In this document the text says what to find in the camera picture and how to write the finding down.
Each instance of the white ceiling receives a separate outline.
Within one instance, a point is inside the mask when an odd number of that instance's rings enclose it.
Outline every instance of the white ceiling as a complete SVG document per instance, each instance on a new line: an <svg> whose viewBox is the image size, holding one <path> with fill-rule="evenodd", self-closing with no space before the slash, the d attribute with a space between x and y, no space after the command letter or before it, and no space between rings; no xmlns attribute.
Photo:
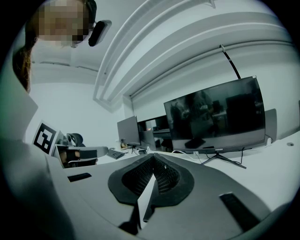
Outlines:
<svg viewBox="0 0 300 240"><path fill-rule="evenodd" d="M98 71L104 54L120 27L130 15L145 2L145 0L95 1L97 3L96 22L100 20L112 21L112 26L107 32L104 40L97 46L90 47L88 39L85 39L85 41L80 43L77 48L62 48L39 40L32 51L32 61L34 62L33 70L39 69L42 65L43 68L46 66L47 68L54 67L54 63L55 65L66 65L66 68L69 67L70 71L72 71L74 67L88 68L95 72ZM59 71L56 71L55 74L55 78L60 77Z"/></svg>
<svg viewBox="0 0 300 240"><path fill-rule="evenodd" d="M291 42L274 13L256 0L218 0L215 8L208 0L147 0L137 12L97 75L93 98L108 110L193 58L222 51L220 44Z"/></svg>

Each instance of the keyboard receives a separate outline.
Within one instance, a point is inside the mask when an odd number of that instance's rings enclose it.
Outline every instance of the keyboard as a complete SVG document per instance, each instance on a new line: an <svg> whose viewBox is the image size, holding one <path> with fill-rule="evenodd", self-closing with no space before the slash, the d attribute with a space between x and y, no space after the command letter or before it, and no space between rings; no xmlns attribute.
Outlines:
<svg viewBox="0 0 300 240"><path fill-rule="evenodd" d="M123 157L125 155L125 153L109 149L107 155L111 158L119 159L119 158Z"/></svg>

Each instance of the gray panel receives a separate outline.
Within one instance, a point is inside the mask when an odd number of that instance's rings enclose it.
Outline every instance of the gray panel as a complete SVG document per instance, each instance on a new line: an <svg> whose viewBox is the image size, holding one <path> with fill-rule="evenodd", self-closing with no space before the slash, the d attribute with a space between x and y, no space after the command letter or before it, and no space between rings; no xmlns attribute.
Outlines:
<svg viewBox="0 0 300 240"><path fill-rule="evenodd" d="M91 178L73 182L81 197L97 212L114 225L128 221L132 206L114 198L107 181L109 175L139 158L81 168L65 169L67 175L90 173ZM147 226L138 234L144 239L229 239L242 233L219 195L233 192L237 198L259 219L270 214L267 206L253 193L219 170L202 166L181 158L162 155L187 168L195 179L194 189L179 205L156 208Z"/></svg>
<svg viewBox="0 0 300 240"><path fill-rule="evenodd" d="M55 187L56 193L63 204L68 216L71 219L72 226L74 228L74 236L77 240L86 240L86 239L122 239L122 240L133 240L136 239L135 236L132 236L130 234L125 233L123 230L119 229L116 225L111 224L110 221L105 219L101 214L98 213L98 208L95 208L93 205L93 201L87 201L87 198L93 197L94 195L97 196L97 202L101 205L102 196L99 198L99 192L102 191L102 189L99 188L100 185L104 186L105 183L107 185L107 181L105 178L101 178L101 181L99 179L95 178L95 173L91 171L92 169L100 169L97 166L87 166L87 167L77 167L77 168L71 168L71 169L62 169L58 160L53 157L48 157L48 164L49 164L49 170L51 173L53 184L50 184L50 186ZM67 178L66 172L78 172L78 173L86 173L86 172L92 172L92 178L94 178L95 182L93 184L93 187L89 187L88 184L86 184L86 187L90 190L87 195L83 197L85 194L85 191L79 187L76 182L70 182ZM78 182L86 182L88 179L83 179ZM115 204L113 203L105 203L106 207L115 207L116 210L120 210Z"/></svg>
<svg viewBox="0 0 300 240"><path fill-rule="evenodd" d="M152 151L156 151L153 131L140 132L140 139L142 147L146 147L147 149L147 146L150 146Z"/></svg>
<svg viewBox="0 0 300 240"><path fill-rule="evenodd" d="M145 155L131 157L118 162L96 166L64 169L67 176L89 173L90 178L72 182L81 197L91 208L112 224L119 226L129 220L133 206L120 204L108 188L108 178L116 170L121 169Z"/></svg>
<svg viewBox="0 0 300 240"><path fill-rule="evenodd" d="M187 168L195 179L191 194L179 205L156 208L147 226L138 234L145 239L229 239L242 233L230 212L219 199L233 192L259 219L270 214L253 193L219 170L180 158L162 155Z"/></svg>
<svg viewBox="0 0 300 240"><path fill-rule="evenodd" d="M33 227L51 239L136 239L103 219L80 197L58 159L21 141L1 139L0 145L7 186L30 211Z"/></svg>
<svg viewBox="0 0 300 240"><path fill-rule="evenodd" d="M266 120L266 135L270 136L273 141L277 138L277 112L276 109L270 109L264 112Z"/></svg>
<svg viewBox="0 0 300 240"><path fill-rule="evenodd" d="M136 117L127 118L123 121L117 122L119 141L124 140L125 143L131 145L140 145L139 129Z"/></svg>

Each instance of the black rubber pad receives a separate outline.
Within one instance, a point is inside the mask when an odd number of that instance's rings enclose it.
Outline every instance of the black rubber pad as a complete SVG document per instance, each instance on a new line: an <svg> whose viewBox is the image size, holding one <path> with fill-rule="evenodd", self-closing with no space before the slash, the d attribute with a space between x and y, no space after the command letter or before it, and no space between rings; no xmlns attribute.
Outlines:
<svg viewBox="0 0 300 240"><path fill-rule="evenodd" d="M75 182L75 181L79 181L85 178L90 178L92 175L90 175L89 173L82 173L79 175L74 175L74 176L68 176L70 182Z"/></svg>
<svg viewBox="0 0 300 240"><path fill-rule="evenodd" d="M240 227L243 229L243 231L246 232L259 224L259 220L233 193L223 194L220 196L220 199L225 204Z"/></svg>
<svg viewBox="0 0 300 240"><path fill-rule="evenodd" d="M175 206L193 190L194 178L181 167L159 154L148 154L111 174L108 187L120 203L133 205L143 193L152 175L158 185L158 196L152 207Z"/></svg>

